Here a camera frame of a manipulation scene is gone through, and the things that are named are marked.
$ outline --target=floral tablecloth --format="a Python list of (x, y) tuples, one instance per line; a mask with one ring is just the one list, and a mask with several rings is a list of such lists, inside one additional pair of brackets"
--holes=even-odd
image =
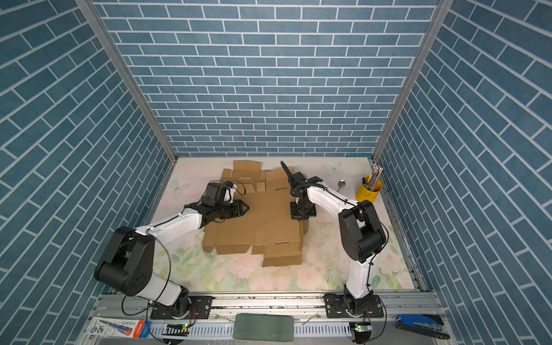
[[(369, 175), (366, 158), (284, 158), (288, 166), (307, 177), (319, 176), (329, 186), (344, 179), (340, 191), (354, 196), (362, 176)], [(181, 158), (171, 175), (153, 221), (162, 219), (194, 202), (202, 195), (207, 182), (220, 178), (223, 168), (231, 168), (228, 158)], [(263, 169), (279, 167), (279, 158), (259, 158)], [(413, 289), (405, 260), (396, 242), (395, 233), (380, 198), (375, 202), (378, 217), (390, 232), (389, 244), (374, 259), (376, 274), (370, 282), (374, 289)], [(350, 259), (343, 250), (339, 224), (324, 209), (317, 207), (317, 216), (310, 220), (304, 238), (302, 264), (287, 267), (261, 267), (262, 255), (218, 255), (201, 247), (203, 229), (189, 232), (166, 247), (171, 256), (171, 280), (191, 291), (301, 291), (341, 290), (347, 281)], [(164, 250), (155, 255), (153, 269), (166, 277), (169, 270)]]

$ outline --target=blue brick wall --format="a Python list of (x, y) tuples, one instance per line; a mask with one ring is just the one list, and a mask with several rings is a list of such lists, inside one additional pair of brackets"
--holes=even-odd
[(74, 342), (168, 159), (73, 0), (0, 9), (0, 342)]
[(458, 343), (552, 343), (551, 19), (456, 0), (381, 159)]
[(438, 0), (95, 1), (181, 156), (366, 156)]

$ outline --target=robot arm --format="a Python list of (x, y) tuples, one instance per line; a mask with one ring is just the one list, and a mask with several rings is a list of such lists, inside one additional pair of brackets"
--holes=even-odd
[(328, 188), (319, 177), (305, 179), (300, 172), (291, 174), (284, 162), (280, 163), (288, 175), (291, 194), (297, 198), (296, 203), (290, 204), (291, 218), (316, 216), (316, 204), (339, 220), (341, 244), (351, 258), (343, 301), (350, 314), (362, 314), (373, 302), (373, 291), (368, 285), (371, 261), (387, 240), (374, 205), (367, 200), (349, 200)]
[(210, 182), (197, 203), (154, 224), (135, 229), (120, 227), (96, 266), (94, 277), (127, 296), (140, 296), (168, 306), (167, 313), (181, 317), (188, 312), (188, 289), (153, 272), (153, 254), (175, 238), (199, 229), (215, 219), (230, 219), (248, 210), (242, 200), (233, 200), (231, 182)]

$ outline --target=yellow cup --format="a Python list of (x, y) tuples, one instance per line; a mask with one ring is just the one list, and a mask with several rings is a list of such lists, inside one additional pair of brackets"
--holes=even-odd
[[(366, 176), (366, 181), (369, 181), (372, 175)], [(381, 181), (378, 180), (376, 182), (375, 190), (367, 190), (366, 187), (361, 183), (360, 188), (358, 188), (357, 192), (357, 201), (365, 201), (368, 200), (371, 203), (374, 203), (376, 201), (376, 198), (378, 197), (379, 192), (381, 192), (381, 189), (383, 188), (383, 185), (381, 184)]]

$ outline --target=flattened cardboard box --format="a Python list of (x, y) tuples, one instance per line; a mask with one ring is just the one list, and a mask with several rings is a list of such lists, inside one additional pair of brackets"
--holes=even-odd
[(261, 170), (260, 162), (234, 161), (233, 169), (224, 169), (221, 181), (233, 182), (245, 195), (234, 193), (250, 209), (244, 216), (222, 223), (211, 222), (205, 227), (203, 250), (218, 254), (264, 254), (263, 267), (300, 265), (303, 235), (309, 229), (308, 220), (291, 219), (288, 177), (282, 168)]

